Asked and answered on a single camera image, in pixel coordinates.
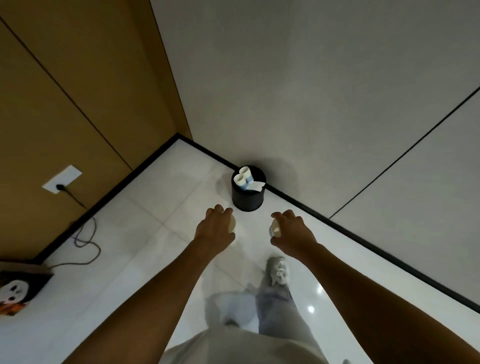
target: white sneaker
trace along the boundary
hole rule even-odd
[[[290,282],[290,268],[282,256],[270,258],[270,277],[272,278],[272,286],[280,284],[285,286]]]

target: black trash can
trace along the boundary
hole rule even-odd
[[[250,172],[252,172],[252,177],[254,181],[267,182],[265,173],[260,168],[257,168],[251,165],[248,165],[248,168],[250,168]],[[233,181],[233,177],[235,177],[239,173],[239,171],[240,171],[240,168],[237,169],[235,172],[233,172],[232,178],[231,178],[233,204],[239,210],[242,210],[242,211],[246,211],[246,212],[255,211],[264,202],[265,187],[263,187],[260,192],[250,191],[250,190],[243,191]]]

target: cartoon face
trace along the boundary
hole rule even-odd
[[[23,280],[12,280],[0,288],[0,304],[18,303],[25,298],[28,283]]]

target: wall socket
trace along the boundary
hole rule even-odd
[[[60,192],[57,189],[57,184],[63,184],[67,187],[70,183],[77,179],[82,173],[74,166],[68,166],[62,172],[53,177],[50,181],[45,183],[42,187],[54,194]]]

